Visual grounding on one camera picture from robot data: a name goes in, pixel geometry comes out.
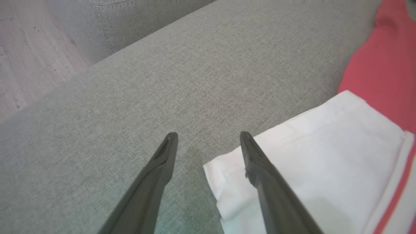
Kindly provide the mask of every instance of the gray fabric surface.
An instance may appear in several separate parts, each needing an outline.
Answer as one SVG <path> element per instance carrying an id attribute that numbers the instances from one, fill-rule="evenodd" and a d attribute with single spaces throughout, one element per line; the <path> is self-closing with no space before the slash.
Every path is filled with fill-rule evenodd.
<path id="1" fill-rule="evenodd" d="M 96 233 L 179 134 L 156 233 L 221 233 L 202 165 L 337 92 L 378 0 L 209 4 L 0 125 L 1 233 Z"/>
<path id="2" fill-rule="evenodd" d="M 54 0 L 54 12 L 92 63 L 211 3 L 213 0 Z"/>

